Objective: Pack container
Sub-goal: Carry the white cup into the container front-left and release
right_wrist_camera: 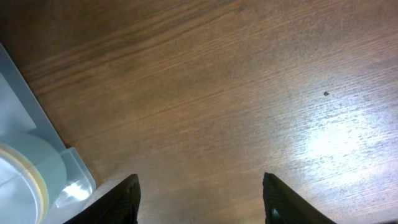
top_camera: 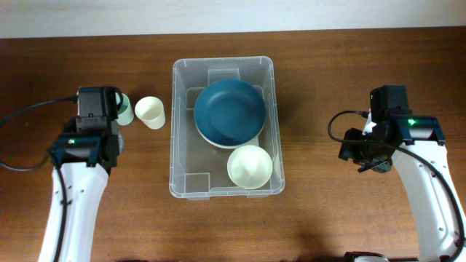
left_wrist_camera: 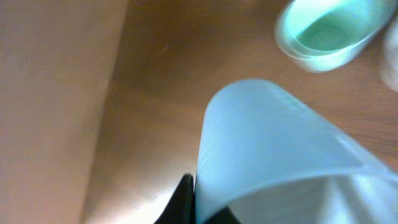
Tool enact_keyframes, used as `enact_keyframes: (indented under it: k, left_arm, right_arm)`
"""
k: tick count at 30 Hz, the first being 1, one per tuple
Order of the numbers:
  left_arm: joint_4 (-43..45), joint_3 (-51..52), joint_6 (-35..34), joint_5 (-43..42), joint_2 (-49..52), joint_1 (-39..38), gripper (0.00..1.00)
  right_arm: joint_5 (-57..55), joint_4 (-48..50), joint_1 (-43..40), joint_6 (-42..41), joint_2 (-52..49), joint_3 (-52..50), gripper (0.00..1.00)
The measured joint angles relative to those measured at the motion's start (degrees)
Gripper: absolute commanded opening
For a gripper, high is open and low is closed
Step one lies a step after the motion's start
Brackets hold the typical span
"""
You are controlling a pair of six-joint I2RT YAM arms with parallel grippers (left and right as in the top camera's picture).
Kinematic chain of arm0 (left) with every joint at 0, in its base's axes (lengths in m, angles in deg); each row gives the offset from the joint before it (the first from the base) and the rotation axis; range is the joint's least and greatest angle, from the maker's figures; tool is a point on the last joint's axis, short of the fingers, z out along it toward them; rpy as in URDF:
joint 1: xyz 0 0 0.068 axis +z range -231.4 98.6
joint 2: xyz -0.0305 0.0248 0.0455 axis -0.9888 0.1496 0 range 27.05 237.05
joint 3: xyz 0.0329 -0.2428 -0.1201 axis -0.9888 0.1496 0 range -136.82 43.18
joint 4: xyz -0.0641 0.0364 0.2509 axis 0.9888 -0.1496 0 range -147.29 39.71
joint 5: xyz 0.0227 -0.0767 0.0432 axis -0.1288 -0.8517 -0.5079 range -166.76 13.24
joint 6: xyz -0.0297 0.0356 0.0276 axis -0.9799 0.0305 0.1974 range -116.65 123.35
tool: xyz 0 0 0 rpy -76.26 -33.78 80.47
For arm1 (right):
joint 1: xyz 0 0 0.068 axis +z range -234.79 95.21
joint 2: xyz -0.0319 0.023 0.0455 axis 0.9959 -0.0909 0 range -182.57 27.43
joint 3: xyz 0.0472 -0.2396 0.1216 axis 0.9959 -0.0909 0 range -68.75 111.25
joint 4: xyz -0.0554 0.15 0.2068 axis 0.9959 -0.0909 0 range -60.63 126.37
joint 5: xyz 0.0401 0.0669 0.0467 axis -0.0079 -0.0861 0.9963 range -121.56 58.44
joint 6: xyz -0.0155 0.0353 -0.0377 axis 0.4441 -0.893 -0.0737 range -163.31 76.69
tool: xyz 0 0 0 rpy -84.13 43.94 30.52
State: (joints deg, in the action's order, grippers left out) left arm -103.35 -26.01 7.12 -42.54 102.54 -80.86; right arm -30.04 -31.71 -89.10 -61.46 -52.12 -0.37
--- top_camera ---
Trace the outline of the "white small bowl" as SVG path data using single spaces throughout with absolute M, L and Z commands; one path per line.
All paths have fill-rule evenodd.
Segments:
M 236 148 L 227 161 L 230 180 L 247 190 L 258 189 L 272 177 L 271 156 L 261 147 L 246 145 Z

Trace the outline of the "cream cup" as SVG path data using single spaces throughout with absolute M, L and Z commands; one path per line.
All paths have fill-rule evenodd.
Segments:
M 163 102 L 156 97 L 141 98 L 135 105 L 135 115 L 152 130 L 161 129 L 165 125 Z

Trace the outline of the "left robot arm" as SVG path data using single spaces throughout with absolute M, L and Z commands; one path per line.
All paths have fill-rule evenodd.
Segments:
M 89 261 L 95 222 L 123 139 L 115 120 L 75 117 L 48 150 L 52 201 L 40 261 Z

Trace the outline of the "mint green cup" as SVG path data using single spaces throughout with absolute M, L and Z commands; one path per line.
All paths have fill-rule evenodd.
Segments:
M 122 97 L 122 106 L 118 109 L 118 118 L 116 121 L 118 125 L 126 126 L 134 120 L 134 113 L 128 96 L 123 94 Z

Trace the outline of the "dark blue bowl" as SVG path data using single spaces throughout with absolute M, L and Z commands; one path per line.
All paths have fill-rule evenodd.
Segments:
M 240 145 L 263 130 L 265 101 L 253 85 L 239 79 L 222 79 L 201 91 L 194 104 L 194 121 L 211 141 Z

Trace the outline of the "cream bowl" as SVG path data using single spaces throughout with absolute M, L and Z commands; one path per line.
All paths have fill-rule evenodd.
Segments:
M 236 146 L 225 146 L 225 145 L 221 145 L 219 143 L 215 143 L 215 142 L 211 141 L 210 139 L 208 139 L 205 135 L 202 134 L 202 132 L 200 131 L 200 129 L 198 127 L 197 127 L 197 131 L 201 135 L 201 137 L 204 140 L 206 140 L 209 144 L 211 144 L 211 145 L 213 145 L 215 147 L 218 147 L 218 148 L 222 148 L 222 149 L 236 149 L 236 148 L 239 148 L 241 146 L 259 146 L 258 136 L 256 136 L 252 140 L 248 141 L 247 143 L 243 143 L 243 144 L 236 145 Z

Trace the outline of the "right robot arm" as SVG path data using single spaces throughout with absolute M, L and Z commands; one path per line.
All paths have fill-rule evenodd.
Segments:
M 465 212 L 451 179 L 443 131 L 435 117 L 367 111 L 363 130 L 340 139 L 339 158 L 359 171 L 396 169 L 414 217 L 420 261 L 465 260 Z

